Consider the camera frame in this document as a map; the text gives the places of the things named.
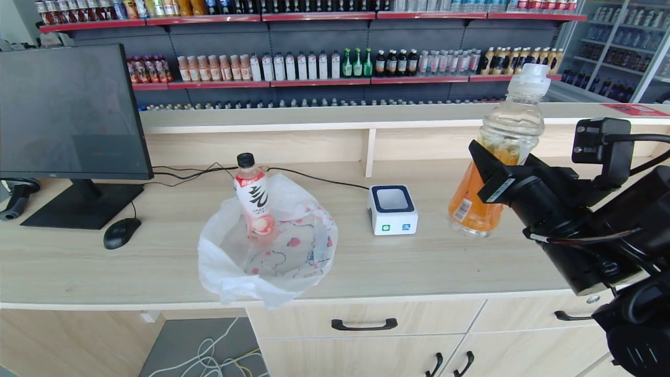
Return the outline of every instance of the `green glass bottle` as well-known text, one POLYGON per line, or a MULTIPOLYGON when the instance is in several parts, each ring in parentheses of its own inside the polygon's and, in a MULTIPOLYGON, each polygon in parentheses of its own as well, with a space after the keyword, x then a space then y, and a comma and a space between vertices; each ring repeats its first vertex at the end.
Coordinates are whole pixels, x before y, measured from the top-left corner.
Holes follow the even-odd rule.
POLYGON ((360 61, 360 48, 356 47, 356 61, 354 62, 354 77, 363 75, 363 63, 360 61))
POLYGON ((371 48, 365 49, 365 63, 363 63, 363 76, 372 77, 373 75, 373 51, 371 48))
POLYGON ((344 59, 342 59, 342 77, 351 77, 351 49, 344 49, 344 59))

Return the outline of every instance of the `red sign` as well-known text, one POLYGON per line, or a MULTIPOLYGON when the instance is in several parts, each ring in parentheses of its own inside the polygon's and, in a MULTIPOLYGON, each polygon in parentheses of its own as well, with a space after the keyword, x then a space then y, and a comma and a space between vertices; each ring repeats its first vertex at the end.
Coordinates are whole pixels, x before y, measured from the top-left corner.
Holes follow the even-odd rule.
POLYGON ((644 105, 628 104, 628 103, 601 103, 603 106, 607 106, 611 109, 620 111, 627 115, 633 117, 670 117, 670 114, 666 114, 662 111, 654 110, 651 107, 644 105))

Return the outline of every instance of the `computer monitor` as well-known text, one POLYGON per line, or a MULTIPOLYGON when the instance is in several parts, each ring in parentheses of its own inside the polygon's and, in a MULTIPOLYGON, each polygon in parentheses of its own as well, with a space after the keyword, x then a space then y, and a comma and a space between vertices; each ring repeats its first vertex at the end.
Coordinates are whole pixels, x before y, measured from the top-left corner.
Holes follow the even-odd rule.
POLYGON ((69 178, 22 225, 102 229, 143 190, 149 152, 123 46, 0 52, 0 179, 69 178))

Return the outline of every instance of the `black bottle cap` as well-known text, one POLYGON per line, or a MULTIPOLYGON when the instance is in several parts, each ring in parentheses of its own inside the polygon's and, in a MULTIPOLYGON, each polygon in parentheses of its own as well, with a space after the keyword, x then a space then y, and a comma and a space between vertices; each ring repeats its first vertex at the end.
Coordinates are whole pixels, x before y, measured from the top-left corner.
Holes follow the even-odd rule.
POLYGON ((237 155, 237 166, 241 168, 250 168, 256 165, 256 161, 251 153, 242 153, 237 155))

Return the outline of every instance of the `logo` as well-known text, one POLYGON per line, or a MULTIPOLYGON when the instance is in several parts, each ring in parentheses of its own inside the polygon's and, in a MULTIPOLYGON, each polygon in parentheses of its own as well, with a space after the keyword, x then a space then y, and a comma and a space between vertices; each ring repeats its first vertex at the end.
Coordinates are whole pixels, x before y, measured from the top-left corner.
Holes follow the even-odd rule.
POLYGON ((256 203, 256 207, 263 208, 263 206, 265 206, 265 203, 267 203, 267 193, 265 191, 261 191, 260 186, 252 186, 249 193, 252 197, 250 202, 256 203))

